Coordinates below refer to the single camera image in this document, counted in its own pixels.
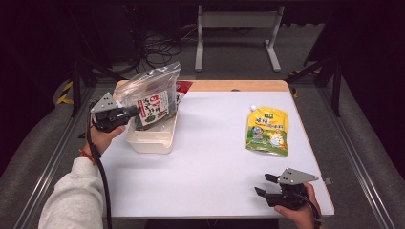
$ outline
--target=white table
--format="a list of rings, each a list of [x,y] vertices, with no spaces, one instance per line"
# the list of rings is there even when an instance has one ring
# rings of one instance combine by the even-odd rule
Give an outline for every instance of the white table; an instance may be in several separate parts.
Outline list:
[[[235,81],[228,82],[231,83],[228,87],[234,87]],[[246,82],[255,85],[254,81]],[[271,81],[257,82],[258,86],[261,82],[271,84]],[[279,192],[280,186],[266,181],[265,174],[279,176],[287,167],[319,177],[321,173],[288,86],[277,83],[284,89],[189,92],[179,107],[170,154],[139,154],[126,142],[126,133],[115,138],[102,158],[113,217],[279,218],[281,215],[269,208],[254,189],[257,186],[268,193]],[[288,112],[288,157],[245,148],[251,105]],[[333,215],[325,183],[319,179],[311,184],[323,215]]]

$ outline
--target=plastic bag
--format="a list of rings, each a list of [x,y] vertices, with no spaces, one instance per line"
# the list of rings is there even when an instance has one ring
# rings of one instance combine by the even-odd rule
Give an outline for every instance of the plastic bag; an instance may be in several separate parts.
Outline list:
[[[123,106],[137,106],[135,129],[148,130],[177,112],[176,81],[180,73],[180,63],[139,73],[128,82],[117,87],[117,101]]]
[[[176,105],[179,107],[179,104],[182,98],[187,94],[193,82],[191,81],[177,81],[176,82]]]
[[[285,111],[252,107],[247,122],[245,147],[288,156],[287,132],[288,114]]]

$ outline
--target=food pouch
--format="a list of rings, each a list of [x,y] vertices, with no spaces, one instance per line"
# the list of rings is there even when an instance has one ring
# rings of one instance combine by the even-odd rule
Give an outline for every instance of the food pouch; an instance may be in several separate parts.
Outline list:
[[[177,81],[176,82],[176,105],[179,107],[179,103],[181,102],[182,98],[187,94],[188,90],[190,89],[191,85],[193,85],[192,81]]]
[[[287,132],[287,112],[269,107],[257,109],[253,106],[247,121],[245,147],[248,150],[287,156]]]

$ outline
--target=person's hand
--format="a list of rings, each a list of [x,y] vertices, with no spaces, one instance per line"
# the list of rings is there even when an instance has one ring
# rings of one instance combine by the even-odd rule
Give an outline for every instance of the person's hand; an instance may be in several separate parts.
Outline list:
[[[110,146],[111,141],[113,140],[114,137],[122,134],[125,131],[125,126],[119,126],[115,128],[111,133],[104,133],[99,131],[96,127],[92,127],[90,129],[90,135],[93,141],[93,144],[96,145],[96,148],[102,155],[105,150]],[[82,149],[87,155],[91,156],[91,150],[90,150],[90,145],[89,142],[87,142],[87,136],[86,136],[86,144],[84,145],[84,148]]]
[[[307,189],[309,200],[316,207],[319,215],[321,215],[321,209],[319,207],[318,201],[316,201],[315,191],[313,190],[312,185],[309,183],[304,183],[304,186]],[[307,204],[296,211],[290,210],[280,205],[274,206],[274,210],[276,210],[278,213],[285,216],[286,218],[291,219],[299,229],[314,228],[313,213]]]

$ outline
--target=yellow pouch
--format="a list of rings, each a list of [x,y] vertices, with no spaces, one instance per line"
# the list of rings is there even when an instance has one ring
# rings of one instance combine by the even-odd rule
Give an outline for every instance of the yellow pouch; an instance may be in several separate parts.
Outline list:
[[[287,156],[288,113],[269,107],[252,107],[252,110],[247,121],[245,147]]]

